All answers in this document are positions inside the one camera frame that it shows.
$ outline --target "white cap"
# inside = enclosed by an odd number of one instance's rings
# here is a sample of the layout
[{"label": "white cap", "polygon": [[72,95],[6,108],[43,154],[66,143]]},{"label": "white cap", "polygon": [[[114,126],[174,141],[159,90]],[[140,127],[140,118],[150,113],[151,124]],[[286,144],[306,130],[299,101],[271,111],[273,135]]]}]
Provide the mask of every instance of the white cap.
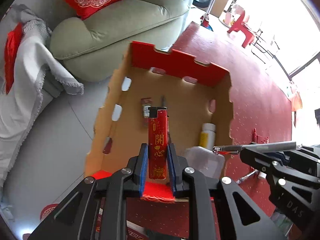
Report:
[{"label": "white cap", "polygon": [[259,178],[259,179],[265,179],[266,176],[267,176],[267,175],[266,175],[265,173],[259,172],[258,178]]},{"label": "white cap", "polygon": [[208,131],[214,131],[215,132],[216,131],[216,126],[213,123],[207,122],[207,123],[204,123],[202,125],[202,130],[203,131],[208,130]]}]

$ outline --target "sofa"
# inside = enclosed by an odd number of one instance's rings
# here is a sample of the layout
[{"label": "sofa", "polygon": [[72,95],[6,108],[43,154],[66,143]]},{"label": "sofa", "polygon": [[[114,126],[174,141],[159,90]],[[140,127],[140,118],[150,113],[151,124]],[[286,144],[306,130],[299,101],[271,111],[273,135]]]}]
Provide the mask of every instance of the sofa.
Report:
[{"label": "sofa", "polygon": [[130,41],[169,48],[183,30],[193,0],[121,0],[85,20],[63,0],[56,15],[49,49],[74,76],[97,82],[113,73]]}]

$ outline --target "red plastic stool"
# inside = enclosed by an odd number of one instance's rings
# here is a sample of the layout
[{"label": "red plastic stool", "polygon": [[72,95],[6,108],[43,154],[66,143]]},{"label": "red plastic stool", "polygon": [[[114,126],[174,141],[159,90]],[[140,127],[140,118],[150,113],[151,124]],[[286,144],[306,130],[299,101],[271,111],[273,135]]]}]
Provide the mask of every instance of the red plastic stool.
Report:
[{"label": "red plastic stool", "polygon": [[230,29],[227,31],[228,33],[231,33],[232,31],[238,32],[242,31],[245,34],[245,40],[242,43],[242,47],[245,48],[248,44],[251,44],[254,40],[255,34],[253,34],[246,23],[243,22],[245,16],[245,11],[240,15],[238,20],[230,27]]}]

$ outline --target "table surface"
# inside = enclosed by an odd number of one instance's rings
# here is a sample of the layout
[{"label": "table surface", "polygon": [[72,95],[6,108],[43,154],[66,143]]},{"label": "table surface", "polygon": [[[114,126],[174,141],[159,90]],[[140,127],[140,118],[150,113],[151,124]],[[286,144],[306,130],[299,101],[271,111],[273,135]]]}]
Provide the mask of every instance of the table surface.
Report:
[{"label": "table surface", "polygon": [[[291,140],[291,102],[240,47],[240,44],[235,46],[223,35],[192,22],[172,49],[192,54],[200,62],[213,62],[229,70],[232,83],[229,95],[234,107],[230,136],[234,144],[250,143],[254,128],[258,135],[268,136],[269,142]],[[227,161],[225,175],[237,180],[250,171],[251,168],[235,156]],[[240,187],[271,216],[275,207],[268,200],[270,189],[265,180],[250,178]],[[182,238],[188,237],[188,212],[188,203],[163,204],[139,199],[127,201],[129,221]]]}]

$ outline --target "white blanket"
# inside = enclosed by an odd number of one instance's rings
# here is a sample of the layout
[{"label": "white blanket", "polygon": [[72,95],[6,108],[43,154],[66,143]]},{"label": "white blanket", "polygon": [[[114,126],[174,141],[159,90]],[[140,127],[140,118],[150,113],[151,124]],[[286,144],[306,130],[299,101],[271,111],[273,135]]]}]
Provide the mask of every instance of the white blanket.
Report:
[{"label": "white blanket", "polygon": [[18,155],[22,142],[39,114],[44,76],[50,70],[68,94],[83,93],[79,83],[46,48],[51,31],[29,9],[13,7],[24,23],[23,39],[14,65],[14,83],[8,95],[0,93],[0,187]]}]

